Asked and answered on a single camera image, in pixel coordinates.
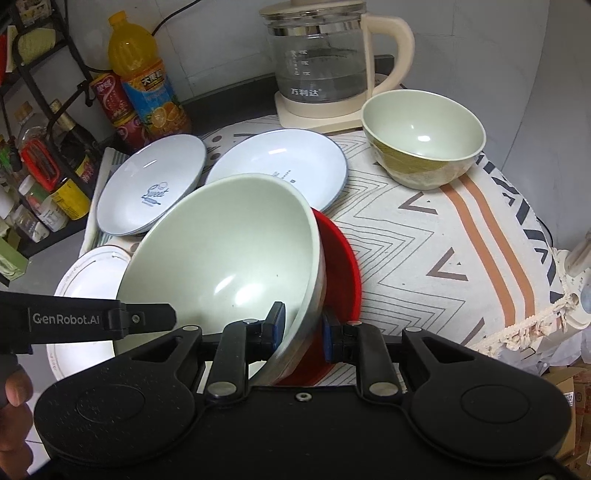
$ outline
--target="orange stripe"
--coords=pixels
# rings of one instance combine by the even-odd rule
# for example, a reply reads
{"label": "orange stripe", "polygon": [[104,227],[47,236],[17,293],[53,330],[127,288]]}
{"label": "orange stripe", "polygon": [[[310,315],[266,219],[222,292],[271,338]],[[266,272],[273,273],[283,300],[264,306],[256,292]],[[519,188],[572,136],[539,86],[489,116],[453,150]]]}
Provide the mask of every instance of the orange stripe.
{"label": "orange stripe", "polygon": [[501,227],[496,221],[495,216],[492,213],[491,207],[488,205],[488,202],[484,198],[481,190],[478,186],[474,183],[474,181],[468,176],[468,174],[464,174],[460,177],[460,181],[464,184],[467,190],[472,194],[476,203],[478,204],[478,208],[484,218],[484,221],[488,225],[489,230],[492,233],[493,238],[496,241],[496,244],[501,249],[501,253],[505,260],[509,264],[509,268],[519,285],[519,289],[521,290],[521,294],[523,295],[523,300],[525,303],[525,318],[531,317],[535,314],[535,297],[534,297],[534,290],[531,288],[531,283],[521,264],[517,260],[515,256],[515,252],[511,248],[505,234],[501,230]]}
{"label": "orange stripe", "polygon": [[496,266],[491,253],[488,251],[478,228],[476,228],[476,224],[470,215],[470,210],[468,210],[466,202],[464,202],[462,197],[460,197],[460,194],[458,194],[450,184],[444,185],[440,188],[456,208],[464,229],[468,234],[468,238],[472,242],[472,245],[474,245],[474,249],[480,257],[480,261],[482,261],[482,265],[484,266],[488,277],[491,279],[492,287],[495,289],[496,296],[501,303],[501,308],[505,315],[505,326],[508,327],[509,325],[513,325],[515,323],[515,305],[513,305],[513,299],[511,298],[507,285],[505,285],[499,268]]}

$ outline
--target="human hand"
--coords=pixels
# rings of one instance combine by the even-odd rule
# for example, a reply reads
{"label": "human hand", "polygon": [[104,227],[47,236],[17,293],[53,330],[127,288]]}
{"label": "human hand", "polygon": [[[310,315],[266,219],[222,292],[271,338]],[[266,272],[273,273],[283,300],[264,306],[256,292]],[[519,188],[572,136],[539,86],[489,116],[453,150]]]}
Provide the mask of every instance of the human hand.
{"label": "human hand", "polygon": [[33,453],[25,442],[33,426],[33,415],[27,402],[33,394],[33,384],[20,368],[0,388],[6,389],[8,405],[0,410],[0,468],[11,480],[27,476]]}

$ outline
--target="spice rack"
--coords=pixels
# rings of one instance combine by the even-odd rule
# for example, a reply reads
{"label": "spice rack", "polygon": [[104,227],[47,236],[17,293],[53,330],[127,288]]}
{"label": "spice rack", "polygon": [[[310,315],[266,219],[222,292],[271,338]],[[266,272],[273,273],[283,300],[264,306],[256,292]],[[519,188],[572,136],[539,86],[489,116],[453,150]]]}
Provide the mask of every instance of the spice rack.
{"label": "spice rack", "polygon": [[[20,79],[27,85],[27,88],[33,95],[33,98],[37,102],[37,105],[41,109],[41,112],[47,117],[49,123],[47,125],[47,131],[49,134],[47,135],[47,148],[51,153],[52,157],[56,161],[57,166],[60,170],[82,190],[88,198],[92,198],[93,196],[93,186],[91,184],[84,183],[80,177],[74,172],[74,170],[70,167],[68,162],[65,158],[61,156],[59,153],[53,136],[51,134],[53,130],[53,125],[56,123],[56,120],[69,108],[69,106],[76,100],[80,95],[84,94],[85,96],[85,103],[87,106],[91,106],[94,98],[90,98],[90,83],[92,82],[93,78],[90,75],[90,71],[84,64],[80,52],[76,48],[72,37],[70,36],[69,25],[66,20],[61,16],[60,10],[55,2],[55,0],[50,0],[50,5],[52,9],[52,13],[49,17],[44,18],[42,20],[38,20],[32,25],[25,27],[21,21],[21,17],[18,13],[18,10],[14,3],[10,7],[10,15],[12,17],[12,22],[17,28],[17,35],[12,42],[12,57],[16,64],[16,70],[11,73],[7,73],[4,77],[2,85],[0,86],[0,102],[2,102],[3,110],[4,108],[4,97],[6,94],[19,82]],[[49,51],[45,52],[40,57],[37,57],[32,62],[25,64],[22,60],[20,53],[18,52],[18,40],[25,34],[35,30],[36,28],[43,27],[47,24],[52,24],[52,28],[56,31],[56,44],[52,47]],[[74,92],[71,97],[65,100],[62,103],[61,109],[53,113],[51,108],[49,107],[49,102],[47,102],[45,96],[41,92],[41,89],[35,82],[33,78],[33,73],[37,69],[37,67],[43,64],[47,59],[49,59],[53,54],[61,50],[62,48],[67,47],[72,58],[78,65],[82,75],[84,75],[84,81],[78,84],[76,91]],[[8,135],[12,135],[10,125],[7,121],[6,128],[8,130]],[[87,216],[79,219],[79,220],[70,220],[68,224],[61,230],[57,232],[51,232],[48,237],[41,240],[39,243],[35,243],[28,239],[23,239],[18,247],[18,251],[26,258],[30,258],[36,253],[39,253],[42,250],[52,246],[53,244],[63,240],[64,238],[73,235],[74,233],[80,232],[84,230],[86,226]],[[5,278],[2,274],[0,274],[0,283],[8,286],[9,280]]]}

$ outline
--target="tiled wall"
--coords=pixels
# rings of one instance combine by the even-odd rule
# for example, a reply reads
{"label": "tiled wall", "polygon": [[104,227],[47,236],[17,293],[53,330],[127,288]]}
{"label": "tiled wall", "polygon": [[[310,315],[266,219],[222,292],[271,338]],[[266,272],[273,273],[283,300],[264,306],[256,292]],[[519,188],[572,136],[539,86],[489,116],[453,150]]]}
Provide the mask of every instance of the tiled wall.
{"label": "tiled wall", "polygon": [[503,168],[572,249],[591,228],[591,5],[551,0],[540,68]]}
{"label": "tiled wall", "polygon": [[[74,39],[85,60],[108,66],[111,34],[107,18],[125,9],[129,19],[152,29],[189,0],[70,0]],[[173,85],[182,99],[272,72],[266,30],[258,10],[276,0],[202,0],[170,20],[157,34]],[[375,14],[404,18],[415,32],[417,50],[408,87],[427,89],[465,104],[488,132],[487,152],[502,164],[530,95],[540,58],[548,0],[368,0]],[[387,37],[376,53],[394,53]],[[43,68],[48,89],[66,88],[67,59]],[[108,123],[95,109],[84,115],[98,136]]]}

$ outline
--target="light green bowl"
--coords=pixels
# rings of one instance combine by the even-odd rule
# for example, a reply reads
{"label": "light green bowl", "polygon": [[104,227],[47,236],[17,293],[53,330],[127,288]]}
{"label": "light green bowl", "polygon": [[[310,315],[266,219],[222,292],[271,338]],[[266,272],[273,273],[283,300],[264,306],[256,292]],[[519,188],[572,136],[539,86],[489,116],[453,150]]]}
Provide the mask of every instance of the light green bowl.
{"label": "light green bowl", "polygon": [[361,110],[363,130],[378,162],[404,186],[431,190],[467,172],[486,143],[470,110],[422,90],[390,90]]}

